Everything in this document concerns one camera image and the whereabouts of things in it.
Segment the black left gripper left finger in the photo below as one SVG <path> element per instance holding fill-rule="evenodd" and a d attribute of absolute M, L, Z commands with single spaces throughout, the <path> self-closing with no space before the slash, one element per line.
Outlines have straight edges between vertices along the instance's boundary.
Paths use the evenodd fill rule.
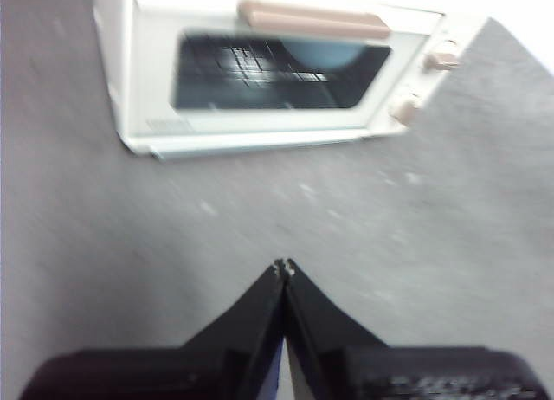
<path fill-rule="evenodd" d="M 84 350 L 51 358 L 23 399 L 274 399 L 286 277 L 275 261 L 180 346 Z"/>

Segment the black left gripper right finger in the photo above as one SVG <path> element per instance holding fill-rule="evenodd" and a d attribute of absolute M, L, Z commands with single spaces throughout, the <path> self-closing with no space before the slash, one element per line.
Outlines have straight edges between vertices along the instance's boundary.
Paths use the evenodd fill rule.
<path fill-rule="evenodd" d="M 287 342 L 316 399 L 546 399 L 520 356 L 484 346 L 392 346 L 284 262 Z"/>

